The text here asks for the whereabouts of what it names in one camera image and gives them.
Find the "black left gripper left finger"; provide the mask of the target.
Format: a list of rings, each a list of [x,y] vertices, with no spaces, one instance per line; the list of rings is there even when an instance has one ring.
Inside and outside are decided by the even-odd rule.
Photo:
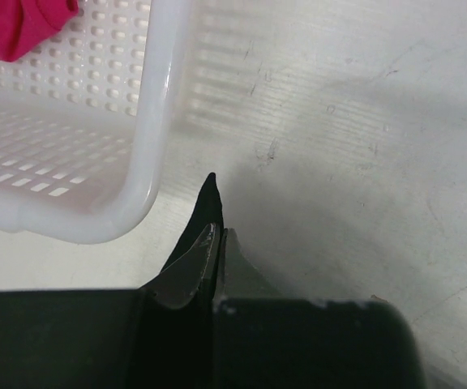
[[[140,289],[145,305],[150,310],[181,310],[190,305],[212,277],[219,244],[220,228],[207,224],[184,255]]]

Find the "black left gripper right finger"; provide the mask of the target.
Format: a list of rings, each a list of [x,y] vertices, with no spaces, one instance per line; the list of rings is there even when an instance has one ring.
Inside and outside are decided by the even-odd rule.
[[[218,259],[213,301],[280,299],[282,294],[243,254],[234,229],[226,229]]]

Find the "black t shirt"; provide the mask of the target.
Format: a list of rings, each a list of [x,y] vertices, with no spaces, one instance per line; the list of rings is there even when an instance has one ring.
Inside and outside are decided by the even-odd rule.
[[[194,210],[176,246],[161,269],[160,276],[189,276],[198,279],[210,257],[215,240],[222,237],[224,220],[216,174],[210,173],[198,193]]]

